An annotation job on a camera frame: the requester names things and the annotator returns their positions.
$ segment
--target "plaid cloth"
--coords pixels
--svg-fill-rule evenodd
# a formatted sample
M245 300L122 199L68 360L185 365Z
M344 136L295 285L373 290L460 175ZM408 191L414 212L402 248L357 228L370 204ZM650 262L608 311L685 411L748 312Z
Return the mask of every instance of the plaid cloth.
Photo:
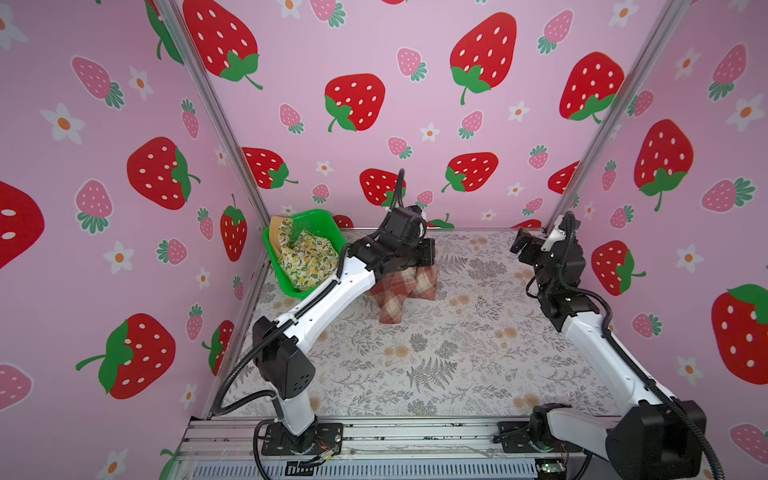
M390 273L368 291L368 296L382 308L379 323L385 324L402 322L402 305L406 298L434 300L436 295L437 265Z

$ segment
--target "wire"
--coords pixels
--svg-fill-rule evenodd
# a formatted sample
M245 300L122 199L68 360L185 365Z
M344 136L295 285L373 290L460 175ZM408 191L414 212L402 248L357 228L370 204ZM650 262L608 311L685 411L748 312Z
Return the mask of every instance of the wire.
M643 369L640 368L634 362L634 360L632 360L631 357L629 357L624 349L622 349L621 346L616 342L616 339L614 339L611 329L608 328L611 324L611 319L613 319L614 316L614 312L611 309L611 306L608 305L603 297L597 295L595 292L570 286L564 281L563 269L565 267L566 259L568 258L568 252L571 250L571 246L576 239L576 217L574 217L573 212L567 211L565 212L563 221L565 222L565 248L563 249L563 260L558 264L558 282L566 290L581 293L582 295L591 296L603 306L605 309L605 317L603 317L603 324L601 328L603 336L607 340L608 344L619 355L624 363L627 364L630 370L632 370L632 372L643 382L643 384L656 397L658 397L659 400L661 400L664 406L674 412L680 421L688 428L688 431L694 436L697 442L699 442L701 450L704 452L705 456L707 457L707 461L710 463L713 480L724 480L725 473L723 471L723 466L720 464L720 460L717 458L717 454L712 448L712 445L709 443L709 440L707 440L707 437L704 435L701 429L699 429L698 425L696 425L694 421L688 416L688 414L684 412L671 398L669 398L666 394L664 394L664 392L661 391L661 389L659 389L659 387L656 386L656 382L645 374Z

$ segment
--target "green basket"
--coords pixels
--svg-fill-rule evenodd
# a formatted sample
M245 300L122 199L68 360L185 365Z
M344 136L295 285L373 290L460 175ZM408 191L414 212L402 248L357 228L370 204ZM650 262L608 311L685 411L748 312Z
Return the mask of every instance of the green basket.
M293 219L293 238L291 239L291 242L296 241L296 238L299 237L302 230L307 230L312 235L317 235L318 237L330 240L333 249L337 253L340 253L342 247L346 245L346 239L341 234L341 230L339 230L339 227L336 225L336 221L331 217L331 214L325 210L309 210L303 214L294 215L291 218ZM266 252L270 255L270 260L272 260L272 267L275 269L275 275L277 276L277 282L280 284L280 289L287 296L301 299L306 298L312 293L315 290L314 288L302 292L294 287L288 279L288 276L283 272L283 268L280 266L280 262L277 260L277 255L275 255L275 250L272 248L272 243L270 242L269 227L264 230L264 235L262 235L261 238L264 240Z

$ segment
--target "strawberry wallpaper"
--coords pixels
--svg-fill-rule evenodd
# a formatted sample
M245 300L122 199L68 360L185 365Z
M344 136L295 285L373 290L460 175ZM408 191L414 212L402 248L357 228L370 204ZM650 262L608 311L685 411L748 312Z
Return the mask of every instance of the strawberry wallpaper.
M768 476L765 18L765 2L691 5L574 208L582 286L608 299L644 366L704 409L728 478Z
M271 214L378 226L404 167L490 228L548 219L665 3L176 1Z
M11 0L0 48L0 477L167 479L262 226L151 0Z

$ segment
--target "yellow patterned cloth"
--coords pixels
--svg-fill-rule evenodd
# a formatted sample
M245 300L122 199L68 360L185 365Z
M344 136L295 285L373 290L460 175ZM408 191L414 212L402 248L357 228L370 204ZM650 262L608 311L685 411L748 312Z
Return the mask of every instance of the yellow patterned cloth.
M301 291L320 285L336 269L339 254L327 238L312 235L302 230L296 241L293 239L293 220L284 218L280 222L277 242L283 257L280 266L291 284Z

